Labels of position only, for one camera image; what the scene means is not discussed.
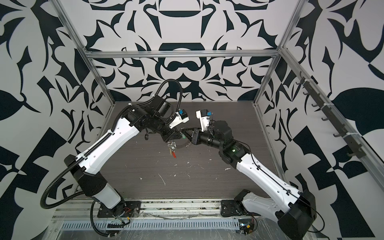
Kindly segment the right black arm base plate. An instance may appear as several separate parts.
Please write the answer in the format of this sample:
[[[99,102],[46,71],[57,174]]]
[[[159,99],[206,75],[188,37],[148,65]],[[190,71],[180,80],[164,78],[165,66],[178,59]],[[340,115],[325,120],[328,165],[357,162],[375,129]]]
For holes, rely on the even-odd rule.
[[[256,213],[248,212],[245,209],[243,203],[237,200],[221,200],[220,214],[224,218],[240,217],[240,216],[255,216],[255,217],[261,216]]]

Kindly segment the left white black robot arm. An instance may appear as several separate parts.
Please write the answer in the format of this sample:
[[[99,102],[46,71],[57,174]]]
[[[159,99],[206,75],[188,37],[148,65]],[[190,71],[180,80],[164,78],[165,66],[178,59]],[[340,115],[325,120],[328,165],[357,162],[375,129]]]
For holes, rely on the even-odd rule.
[[[71,174],[84,195],[111,211],[123,208],[123,197],[102,176],[101,169],[114,153],[143,130],[147,135],[159,134],[165,143],[181,139],[182,134],[176,127],[189,120],[188,114],[178,108],[170,120],[166,120],[164,114],[170,107],[171,104],[159,96],[146,105],[129,104],[97,142],[76,157],[69,155],[65,159],[66,165],[75,164]]]

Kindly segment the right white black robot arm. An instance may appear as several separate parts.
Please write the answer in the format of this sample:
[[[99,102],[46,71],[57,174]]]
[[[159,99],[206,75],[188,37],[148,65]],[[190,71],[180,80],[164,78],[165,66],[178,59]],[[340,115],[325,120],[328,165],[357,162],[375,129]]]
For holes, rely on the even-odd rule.
[[[243,190],[237,198],[250,214],[258,214],[278,224],[291,240],[301,240],[317,218],[315,196],[300,191],[266,168],[251,148],[234,139],[225,121],[216,121],[206,130],[183,128],[181,133],[194,145],[216,148],[222,160],[257,184],[269,198]]]

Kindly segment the black wall hook rail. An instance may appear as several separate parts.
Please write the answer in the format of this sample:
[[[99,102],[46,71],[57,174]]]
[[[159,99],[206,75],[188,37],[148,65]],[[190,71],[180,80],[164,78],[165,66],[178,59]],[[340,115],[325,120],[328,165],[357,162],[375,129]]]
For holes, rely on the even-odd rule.
[[[312,107],[323,112],[325,117],[322,118],[322,121],[329,121],[337,131],[333,134],[333,136],[335,138],[342,138],[351,149],[352,152],[347,155],[349,157],[357,157],[359,159],[365,157],[367,153],[363,149],[363,144],[359,139],[359,134],[348,126],[347,121],[342,116],[340,111],[334,104],[331,103],[328,97],[325,96],[324,92],[318,87],[313,79],[307,79],[303,75],[302,71],[300,71],[299,76],[300,81],[297,85],[303,86],[306,90],[304,95],[310,96],[315,101],[312,104]]]

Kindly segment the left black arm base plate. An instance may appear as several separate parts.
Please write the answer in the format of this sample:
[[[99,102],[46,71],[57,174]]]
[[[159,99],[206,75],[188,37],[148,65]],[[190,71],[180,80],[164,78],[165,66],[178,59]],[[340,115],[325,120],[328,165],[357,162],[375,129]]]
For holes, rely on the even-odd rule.
[[[125,201],[118,203],[113,209],[108,209],[104,204],[100,203],[98,218],[114,218],[114,217],[133,217],[138,215],[141,210],[141,201]]]

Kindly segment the small green circuit board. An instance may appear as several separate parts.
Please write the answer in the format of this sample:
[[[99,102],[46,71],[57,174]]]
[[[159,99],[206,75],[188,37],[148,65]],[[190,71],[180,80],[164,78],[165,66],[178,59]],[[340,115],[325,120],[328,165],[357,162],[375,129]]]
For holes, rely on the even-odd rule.
[[[255,218],[239,219],[239,233],[249,235],[258,228],[258,222]]]

